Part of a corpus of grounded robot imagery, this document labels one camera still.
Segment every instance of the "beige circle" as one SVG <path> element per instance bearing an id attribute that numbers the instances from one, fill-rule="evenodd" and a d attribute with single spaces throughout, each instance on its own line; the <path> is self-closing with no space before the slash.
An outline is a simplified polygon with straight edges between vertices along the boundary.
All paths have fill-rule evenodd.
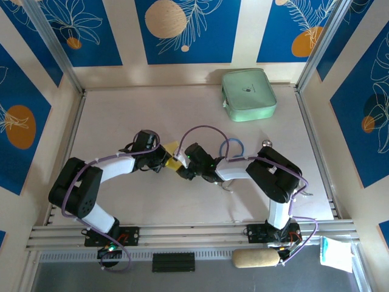
<path id="1" fill-rule="evenodd" d="M 184 53 L 186 53 L 186 52 L 189 51 L 189 47 L 188 47 L 188 46 L 182 46 L 182 47 L 181 47 L 181 51 L 183 51 Z"/>
<path id="2" fill-rule="evenodd" d="M 22 6 L 22 2 L 21 0 L 10 0 L 12 3 L 18 5 L 18 6 Z"/>
<path id="3" fill-rule="evenodd" d="M 276 5 L 282 6 L 285 5 L 288 2 L 288 0 L 275 0 Z"/>
<path id="4" fill-rule="evenodd" d="M 158 0 L 145 14 L 148 30 L 157 38 L 174 38 L 184 31 L 187 17 L 172 0 Z"/>

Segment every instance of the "white work surface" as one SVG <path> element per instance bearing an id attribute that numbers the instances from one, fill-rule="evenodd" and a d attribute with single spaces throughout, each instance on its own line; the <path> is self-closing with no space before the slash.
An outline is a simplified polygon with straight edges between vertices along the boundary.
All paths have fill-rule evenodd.
<path id="1" fill-rule="evenodd" d="M 220 86 L 129 88 L 88 92 L 71 156 L 90 161 L 117 152 L 142 129 L 159 133 L 163 144 L 179 141 L 197 125 L 213 125 L 237 137 L 246 155 L 257 153 L 262 141 L 299 166 L 314 196 L 297 198 L 294 215 L 333 219 L 322 179 L 300 114 L 293 87 L 274 86 L 278 106 L 273 117 L 232 122 L 222 107 Z M 211 129 L 191 132 L 184 146 L 198 142 L 213 157 L 224 138 Z M 230 154 L 240 153 L 231 142 Z M 233 193 L 201 177 L 184 180 L 164 168 L 160 173 L 135 172 L 100 186 L 97 202 L 123 224 L 220 223 L 264 221 L 269 199 L 251 179 L 232 183 Z M 53 210 L 53 224 L 77 224 Z"/>

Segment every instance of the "blue cable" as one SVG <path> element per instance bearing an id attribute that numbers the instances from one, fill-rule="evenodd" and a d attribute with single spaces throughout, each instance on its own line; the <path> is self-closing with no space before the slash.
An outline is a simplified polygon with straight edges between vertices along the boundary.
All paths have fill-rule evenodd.
<path id="1" fill-rule="evenodd" d="M 235 142 L 239 143 L 239 145 L 242 147 L 242 153 L 241 153 L 240 155 L 235 155 L 234 158 L 235 158 L 235 157 L 241 157 L 241 156 L 243 156 L 243 154 L 244 154 L 244 145 L 243 145 L 242 141 L 240 141 L 240 140 L 237 139 L 237 138 L 230 138 L 229 141 L 235 141 Z M 225 143 L 226 143 L 226 141 L 224 141 L 224 142 L 220 145 L 219 156 L 222 156 L 221 153 L 222 153 L 222 150 L 223 150 L 223 146 L 225 146 Z"/>

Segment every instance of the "cable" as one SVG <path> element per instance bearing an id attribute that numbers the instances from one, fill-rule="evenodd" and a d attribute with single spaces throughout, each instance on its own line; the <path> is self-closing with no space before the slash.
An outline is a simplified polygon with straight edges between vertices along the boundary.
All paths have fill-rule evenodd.
<path id="1" fill-rule="evenodd" d="M 242 153 L 240 155 L 235 155 L 234 158 L 243 156 L 244 155 L 244 145 L 243 145 L 242 141 L 240 141 L 237 138 L 230 138 L 229 141 L 235 141 L 235 142 L 239 143 L 239 145 L 242 148 Z M 223 154 L 221 152 L 223 150 L 223 147 L 224 147 L 225 143 L 227 143 L 227 142 L 223 141 L 223 143 L 220 145 L 219 156 L 223 156 Z"/>
<path id="2" fill-rule="evenodd" d="M 182 143 L 185 139 L 186 136 L 188 136 L 188 134 L 190 132 L 192 132 L 193 130 L 195 129 L 198 129 L 198 128 L 209 128 L 209 129 L 213 129 L 215 131 L 218 131 L 219 133 L 221 133 L 225 139 L 225 142 L 227 143 L 227 148 L 225 149 L 225 158 L 228 157 L 228 154 L 229 154 L 229 150 L 230 150 L 230 142 L 229 142 L 229 139 L 227 138 L 227 136 L 221 131 L 219 130 L 218 128 L 215 128 L 213 126 L 209 126 L 209 125 L 200 125 L 200 126 L 195 126 L 193 127 L 192 129 L 189 129 L 184 135 L 183 137 L 181 138 L 181 141 L 180 141 L 180 145 L 178 146 L 178 150 L 177 150 L 177 155 L 180 153 L 180 150 L 182 148 Z"/>
<path id="3" fill-rule="evenodd" d="M 308 218 L 308 217 L 298 217 L 298 216 L 293 216 L 293 218 L 295 219 L 299 219 L 299 220 L 309 220 L 309 221 L 312 221 L 315 223 L 315 228 L 313 230 L 313 232 L 310 234 L 310 236 L 303 242 L 303 244 L 298 248 L 298 250 L 296 250 L 290 257 L 288 257 L 282 264 L 284 265 L 285 263 L 287 263 L 288 261 L 290 261 L 296 254 L 298 254 L 301 249 L 311 240 L 311 238 L 316 234 L 316 231 L 318 229 L 318 223 L 315 219 L 313 218 Z"/>
<path id="4" fill-rule="evenodd" d="M 132 156 L 132 155 L 139 155 L 139 154 L 146 154 L 146 153 L 150 153 L 150 152 L 153 152 L 155 149 L 157 149 L 160 145 L 160 137 L 159 135 L 154 132 L 154 131 L 151 131 L 149 130 L 150 133 L 153 133 L 156 137 L 157 137 L 157 144 L 154 148 L 150 149 L 150 150 L 145 150 L 145 151 L 139 151 L 139 152 L 134 152 L 134 153 L 120 153 L 120 154 L 117 154 L 117 155 L 111 155 L 111 156 L 107 156 L 107 157 L 104 157 L 104 158 L 100 158 L 100 159 L 95 159 L 93 160 L 92 162 L 88 163 L 88 164 L 85 164 L 84 167 L 75 175 L 73 181 L 71 182 L 66 194 L 65 194 L 65 197 L 63 199 L 63 202 L 62 202 L 62 207 L 61 207 L 61 213 L 64 217 L 67 217 L 67 218 L 76 218 L 76 216 L 74 215 L 69 215 L 66 213 L 66 204 L 67 204 L 67 201 L 69 200 L 69 197 L 71 195 L 71 192 L 72 192 L 72 189 L 74 187 L 74 185 L 76 184 L 76 182 L 78 181 L 78 179 L 80 178 L 80 176 L 83 174 L 83 172 L 90 166 L 94 165 L 94 164 L 98 164 L 99 162 L 104 162 L 104 161 L 108 161 L 108 160 L 111 160 L 111 159 L 117 159 L 119 157 L 125 157 L 125 156 Z M 109 236 L 108 234 L 96 229 L 95 227 L 87 224 L 87 222 L 83 221 L 82 219 L 77 219 L 77 221 L 79 221 L 80 223 L 84 224 L 85 226 L 87 226 L 87 228 L 90 228 L 92 229 L 94 232 L 104 236 L 105 238 L 107 238 L 108 240 L 110 240 L 111 242 L 115 243 L 119 248 L 121 248 L 125 253 L 126 255 L 128 256 L 128 264 L 127 266 L 124 268 L 124 269 L 118 269 L 118 270 L 113 270 L 113 269 L 106 269 L 104 268 L 104 266 L 102 265 L 102 260 L 100 261 L 100 266 L 102 268 L 104 268 L 105 271 L 109 271 L 111 273 L 122 273 L 122 272 L 125 272 L 127 270 L 129 270 L 129 267 L 131 265 L 131 254 L 127 251 L 127 249 L 120 243 L 118 242 L 117 240 L 115 240 L 114 238 L 112 238 L 111 236 Z"/>

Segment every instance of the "beige foam roller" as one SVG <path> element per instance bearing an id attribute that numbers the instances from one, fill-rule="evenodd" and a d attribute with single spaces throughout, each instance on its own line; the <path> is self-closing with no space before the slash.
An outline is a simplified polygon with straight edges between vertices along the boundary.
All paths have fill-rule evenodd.
<path id="1" fill-rule="evenodd" d="M 237 268 L 275 266 L 280 262 L 280 256 L 272 248 L 237 249 L 232 253 L 232 262 Z"/>

